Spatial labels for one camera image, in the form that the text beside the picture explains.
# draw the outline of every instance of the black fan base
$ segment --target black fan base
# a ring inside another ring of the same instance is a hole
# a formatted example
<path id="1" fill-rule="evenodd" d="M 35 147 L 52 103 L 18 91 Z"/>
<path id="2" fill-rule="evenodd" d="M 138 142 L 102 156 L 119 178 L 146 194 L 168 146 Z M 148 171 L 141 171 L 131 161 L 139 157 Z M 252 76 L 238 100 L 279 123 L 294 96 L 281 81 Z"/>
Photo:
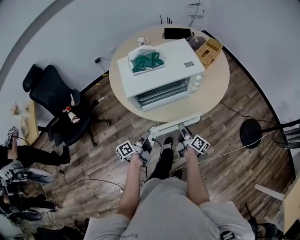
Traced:
<path id="1" fill-rule="evenodd" d="M 254 119 L 247 119 L 242 123 L 240 127 L 240 140 L 242 144 L 248 148 L 253 149 L 256 148 L 261 142 L 261 126 L 259 125 L 258 121 Z"/>

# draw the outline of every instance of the oven door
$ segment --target oven door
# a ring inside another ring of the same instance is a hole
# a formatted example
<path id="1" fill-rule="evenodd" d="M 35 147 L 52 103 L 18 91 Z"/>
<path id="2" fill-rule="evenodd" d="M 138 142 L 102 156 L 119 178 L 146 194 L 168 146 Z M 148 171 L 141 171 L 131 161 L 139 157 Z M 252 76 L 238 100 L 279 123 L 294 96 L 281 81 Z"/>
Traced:
<path id="1" fill-rule="evenodd" d="M 142 111 L 148 111 L 181 98 L 188 97 L 188 82 L 189 78 L 181 79 L 139 94 L 135 98 L 140 105 L 140 109 Z"/>

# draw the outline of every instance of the wooden basket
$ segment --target wooden basket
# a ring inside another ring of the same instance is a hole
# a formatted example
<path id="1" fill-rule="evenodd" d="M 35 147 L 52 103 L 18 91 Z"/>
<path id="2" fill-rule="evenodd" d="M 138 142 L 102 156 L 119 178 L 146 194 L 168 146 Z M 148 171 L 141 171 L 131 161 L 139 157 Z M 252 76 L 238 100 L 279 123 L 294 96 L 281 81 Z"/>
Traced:
<path id="1" fill-rule="evenodd" d="M 221 43 L 213 38 L 210 38 L 196 51 L 196 55 L 200 59 L 205 69 L 207 69 L 213 60 L 218 56 L 222 47 L 223 45 Z"/>

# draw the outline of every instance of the white wall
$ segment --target white wall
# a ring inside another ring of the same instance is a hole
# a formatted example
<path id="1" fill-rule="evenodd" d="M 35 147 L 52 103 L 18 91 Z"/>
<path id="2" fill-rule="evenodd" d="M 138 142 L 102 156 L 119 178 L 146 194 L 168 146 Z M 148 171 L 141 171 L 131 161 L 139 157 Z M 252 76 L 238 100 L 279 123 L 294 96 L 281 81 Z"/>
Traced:
<path id="1" fill-rule="evenodd" d="M 250 72 L 281 123 L 300 118 L 300 2 L 212 0 L 210 4 L 207 31 Z M 300 159 L 294 161 L 298 172 Z"/>
<path id="2" fill-rule="evenodd" d="M 0 4 L 0 69 L 28 26 L 54 0 L 3 0 Z"/>
<path id="3" fill-rule="evenodd" d="M 0 112 L 3 113 L 0 120 L 0 142 L 4 141 L 7 131 L 13 125 L 19 125 L 19 119 L 10 114 L 13 103 L 16 101 L 22 107 L 29 101 L 28 93 L 22 89 L 22 82 L 32 64 L 36 63 L 43 68 L 53 64 L 69 87 L 83 90 L 103 74 L 102 68 L 95 64 L 95 58 L 110 58 L 111 48 L 118 47 L 139 30 L 160 24 L 160 15 L 168 15 L 173 23 L 183 25 L 188 25 L 191 19 L 185 16 L 180 0 L 69 1 L 66 7 L 38 29 L 5 78 L 0 92 Z M 36 2 L 39 0 L 27 1 L 27 8 Z M 202 29 L 202 18 L 195 19 L 192 26 Z M 109 61 L 102 63 L 105 70 L 109 69 L 109 64 Z M 37 119 L 40 126 L 45 126 L 52 118 L 47 110 L 38 108 Z"/>

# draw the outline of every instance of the oven control knob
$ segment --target oven control knob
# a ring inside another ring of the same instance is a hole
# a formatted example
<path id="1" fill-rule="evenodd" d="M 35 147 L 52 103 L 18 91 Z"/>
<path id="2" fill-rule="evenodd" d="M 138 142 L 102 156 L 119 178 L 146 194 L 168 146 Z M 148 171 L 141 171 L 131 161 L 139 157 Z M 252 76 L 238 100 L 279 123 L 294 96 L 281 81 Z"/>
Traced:
<path id="1" fill-rule="evenodd" d="M 201 79 L 203 78 L 203 75 L 198 75 L 198 76 L 196 76 L 196 81 L 201 81 Z"/>

